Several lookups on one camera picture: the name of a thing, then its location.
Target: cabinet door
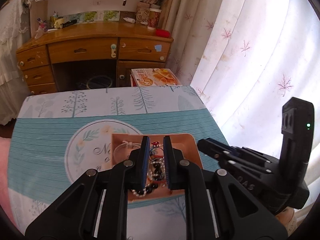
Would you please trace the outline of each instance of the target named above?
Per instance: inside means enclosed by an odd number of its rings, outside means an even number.
[[[150,61],[119,61],[117,87],[130,87],[130,74],[132,68],[164,68],[165,63]]]

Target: tablecloth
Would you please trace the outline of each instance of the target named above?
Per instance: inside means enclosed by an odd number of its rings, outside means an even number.
[[[12,135],[8,187],[19,230],[86,169],[108,158],[111,133],[190,133],[227,143],[191,87],[126,87],[30,96]],[[204,169],[219,166],[200,153]],[[184,197],[129,203],[129,239],[185,239]]]

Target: metal screw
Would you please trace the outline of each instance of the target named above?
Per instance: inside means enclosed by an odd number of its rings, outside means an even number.
[[[89,177],[96,175],[96,170],[95,169],[89,169],[85,174],[87,174]]]
[[[181,160],[179,163],[181,166],[188,166],[190,164],[188,160]]]
[[[133,165],[133,161],[130,161],[130,160],[126,160],[123,162],[123,165],[126,166],[126,167],[130,167]]]
[[[220,175],[220,176],[226,176],[227,171],[225,169],[219,169],[217,171],[217,174]]]

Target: white cord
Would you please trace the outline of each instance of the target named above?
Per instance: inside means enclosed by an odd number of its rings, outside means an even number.
[[[141,144],[140,143],[133,143],[133,142],[127,142],[127,141],[122,141],[122,144],[118,145],[116,147],[116,149],[113,151],[112,153],[112,158],[114,159],[115,163],[118,164],[124,160],[117,160],[117,154],[116,152],[119,151],[121,148],[124,148],[126,147],[127,149],[132,149],[132,150],[135,150],[135,149],[138,149],[141,147]]]

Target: wooden desk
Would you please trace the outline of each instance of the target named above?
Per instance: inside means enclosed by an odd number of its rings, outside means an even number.
[[[124,22],[72,25],[31,39],[17,50],[18,64],[32,94],[57,92],[54,64],[95,59],[116,60],[116,85],[130,86],[131,68],[163,68],[173,38],[146,26]],[[116,45],[112,55],[111,45]],[[161,45],[157,52],[155,45]]]

